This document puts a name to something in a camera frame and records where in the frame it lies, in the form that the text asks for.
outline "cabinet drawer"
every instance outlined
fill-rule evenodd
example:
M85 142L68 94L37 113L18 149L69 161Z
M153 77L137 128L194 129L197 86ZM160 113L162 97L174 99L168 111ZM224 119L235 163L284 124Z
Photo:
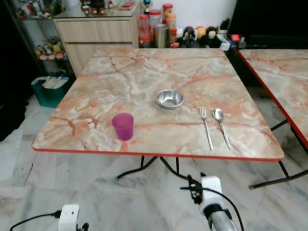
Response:
M63 42L131 42L129 21L57 22Z
M123 47L132 48L132 44L66 44L65 49L69 54L76 77L78 77L97 50Z

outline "teal bin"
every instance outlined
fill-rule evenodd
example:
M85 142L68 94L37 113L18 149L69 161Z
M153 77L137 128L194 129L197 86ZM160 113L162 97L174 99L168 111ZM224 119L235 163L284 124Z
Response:
M75 81L75 78L62 77L62 79L68 79L68 81L57 89L44 88L42 84L46 81L46 79L47 77L38 77L34 79L31 82L31 87L41 106L55 108L70 89Z

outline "red table edge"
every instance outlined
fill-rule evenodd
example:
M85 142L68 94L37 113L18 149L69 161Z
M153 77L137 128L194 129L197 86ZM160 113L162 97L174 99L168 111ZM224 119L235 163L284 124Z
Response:
M107 151L90 151L90 150L68 150L68 149L49 149L34 148L37 152L56 152L56 153L86 153L86 154L113 154L113 155L139 155L139 156L163 156L163 157L186 157L186 158L202 158L202 159L224 159L224 160L246 160L246 161L267 161L275 162L281 158L249 158L249 157L232 157L232 156L214 156L214 155L187 155L187 154L158 154L158 153L130 153L130 152L107 152Z
M269 90L269 88L266 86L266 84L262 81L262 79L260 78L260 76L255 72L255 70L253 69L253 67L249 64L249 62L245 59L245 57L240 53L239 50L234 50L236 54L238 54L240 56L240 58L244 61L244 63L248 66L248 68L252 71L252 73L254 74L254 76L259 80L259 82L262 84L262 86L264 87L264 89L268 92L268 94L270 95L270 97L272 98L272 100L274 100L274 102L277 104L277 106L279 107L279 109L282 111L283 115L286 117L286 119L289 121L289 123L291 124L291 126L293 127L294 131L298 134L299 138L301 139L301 141L303 142L303 144L308 148L308 140L306 140L304 134L299 130L299 128L297 127L297 125L295 124L295 122L291 119L291 117L288 115L288 113L284 110L284 108L282 107L282 105L278 102L278 100L275 98L274 94Z

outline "wooden cabinet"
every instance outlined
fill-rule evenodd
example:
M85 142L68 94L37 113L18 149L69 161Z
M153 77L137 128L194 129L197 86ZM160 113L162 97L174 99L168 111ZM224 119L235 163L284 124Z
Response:
M58 22L65 42L131 42L130 21Z
M74 71L76 76L78 76L84 67L87 65L90 58L92 58L93 54L105 47L110 48L117 48L117 47L130 47L132 48L131 43L94 43L94 44L87 44L87 43L67 43L66 44L66 51L69 54L71 65L74 67Z
M60 18L55 18L55 25L76 77L98 49L138 48L140 13L140 3L136 3L131 13L118 11L107 12L106 17L85 17L77 6L59 15Z

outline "spoon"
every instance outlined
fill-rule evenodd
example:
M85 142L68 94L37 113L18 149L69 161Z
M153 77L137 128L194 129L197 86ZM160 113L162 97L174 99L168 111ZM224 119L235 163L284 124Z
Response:
M231 145L230 145L230 141L229 141L229 138L228 138L228 134L225 130L225 127L223 126L222 124L222 120L223 120L223 112L220 108L215 108L214 111L213 111L213 118L219 122L219 125L220 125L220 128L223 132L223 136L225 138L225 141L226 141L226 144L227 144L227 147L229 149L231 149Z

